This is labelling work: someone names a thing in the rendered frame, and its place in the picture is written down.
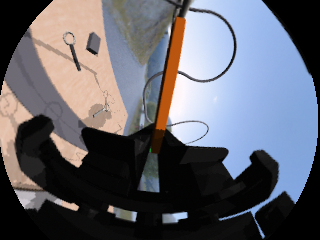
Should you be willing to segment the orange handle with dark ring tip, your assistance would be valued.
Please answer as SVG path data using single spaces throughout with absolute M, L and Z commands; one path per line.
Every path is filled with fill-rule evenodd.
M 181 7 L 175 7 L 175 13 L 171 20 L 171 29 L 168 40 L 168 51 L 165 55 L 165 64 L 163 75 L 161 75 L 161 88 L 159 101 L 157 101 L 155 127 L 153 127 L 153 135 L 151 141 L 151 153 L 160 153 L 161 144 L 165 135 L 165 128 L 167 128 L 169 112 L 171 112 L 171 105 L 173 92 L 175 92 L 175 81 L 177 77 L 177 69 L 180 64 L 181 45 L 183 45 L 185 27 L 185 16 L 188 15 L 189 5 L 193 0 L 179 0 L 177 3 Z

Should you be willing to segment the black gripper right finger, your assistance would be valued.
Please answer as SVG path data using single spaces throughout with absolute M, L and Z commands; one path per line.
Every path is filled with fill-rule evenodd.
M 169 185 L 183 171 L 184 165 L 188 163 L 204 163 L 204 161 L 223 161 L 229 151 L 227 148 L 217 147 L 193 147 L 193 145 L 183 144 L 183 141 L 172 136 L 171 132 L 165 128 L 163 144 L 160 153 L 157 153 L 159 160 L 159 184 L 160 192 L 168 192 Z

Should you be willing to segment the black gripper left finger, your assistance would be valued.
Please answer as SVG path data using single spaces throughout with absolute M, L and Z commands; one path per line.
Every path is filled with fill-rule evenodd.
M 141 173 L 144 172 L 144 165 L 147 163 L 148 151 L 151 148 L 153 127 L 155 123 L 128 136 L 115 135 L 115 133 L 100 131 L 96 128 L 83 128 L 81 136 L 88 152 L 93 151 L 99 155 L 101 153 L 101 156 L 108 156 L 129 164 L 132 188 L 137 191 Z

